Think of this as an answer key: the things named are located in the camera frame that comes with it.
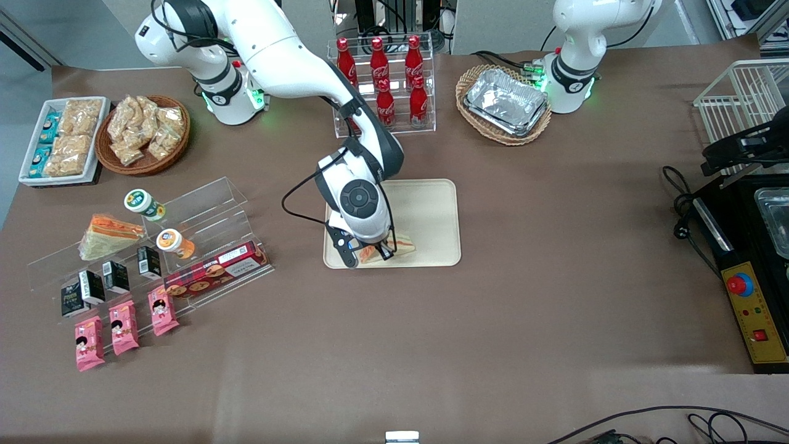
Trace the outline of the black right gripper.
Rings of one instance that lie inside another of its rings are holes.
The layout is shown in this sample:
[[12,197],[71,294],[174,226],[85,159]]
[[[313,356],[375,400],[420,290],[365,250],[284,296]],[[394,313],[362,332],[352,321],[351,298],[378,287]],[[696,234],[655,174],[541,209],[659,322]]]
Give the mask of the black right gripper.
[[327,226],[327,234],[332,240],[332,245],[347,269],[358,266],[358,257],[355,253],[366,247],[372,247],[372,261],[386,261],[397,253],[397,244],[394,239],[387,239],[387,233],[376,239],[361,239],[349,231]]

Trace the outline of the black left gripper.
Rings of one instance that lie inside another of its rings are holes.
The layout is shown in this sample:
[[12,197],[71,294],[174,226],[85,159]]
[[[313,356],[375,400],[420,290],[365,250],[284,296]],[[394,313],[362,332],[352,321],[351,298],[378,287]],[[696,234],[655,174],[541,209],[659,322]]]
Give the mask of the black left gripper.
[[701,173],[710,177],[728,168],[750,164],[741,155],[788,155],[788,107],[778,110],[763,129],[750,128],[705,148]]

